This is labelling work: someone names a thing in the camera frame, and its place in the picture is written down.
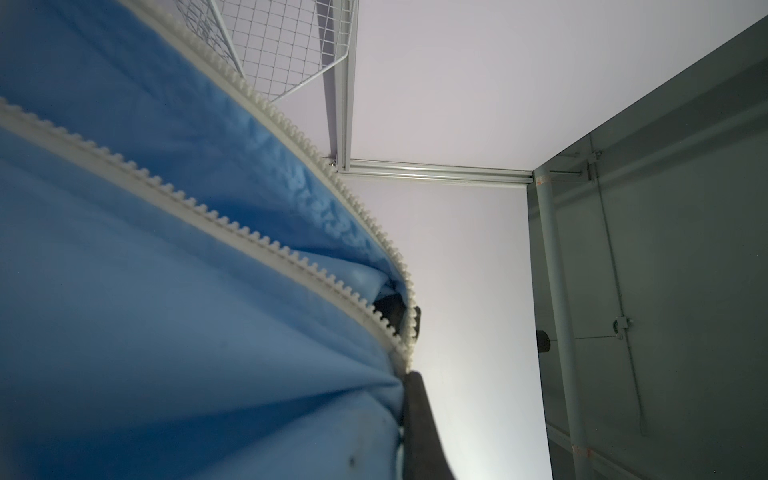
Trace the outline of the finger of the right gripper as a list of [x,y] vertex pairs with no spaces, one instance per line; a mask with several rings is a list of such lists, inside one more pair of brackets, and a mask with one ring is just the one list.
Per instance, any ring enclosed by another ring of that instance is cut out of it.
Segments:
[[403,337],[406,328],[407,308],[402,296],[398,293],[386,295],[377,299],[373,305],[374,309],[388,321],[394,332]]

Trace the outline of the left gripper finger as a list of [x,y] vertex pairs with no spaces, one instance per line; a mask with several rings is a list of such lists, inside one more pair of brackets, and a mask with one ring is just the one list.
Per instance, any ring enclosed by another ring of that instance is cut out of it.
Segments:
[[454,480],[444,454],[422,375],[411,371],[404,378],[403,478]]

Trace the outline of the light blue jacket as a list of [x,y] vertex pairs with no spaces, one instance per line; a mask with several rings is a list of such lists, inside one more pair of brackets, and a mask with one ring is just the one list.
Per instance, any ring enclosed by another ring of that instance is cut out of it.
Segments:
[[416,317],[342,177],[171,15],[2,3],[3,478],[399,479]]

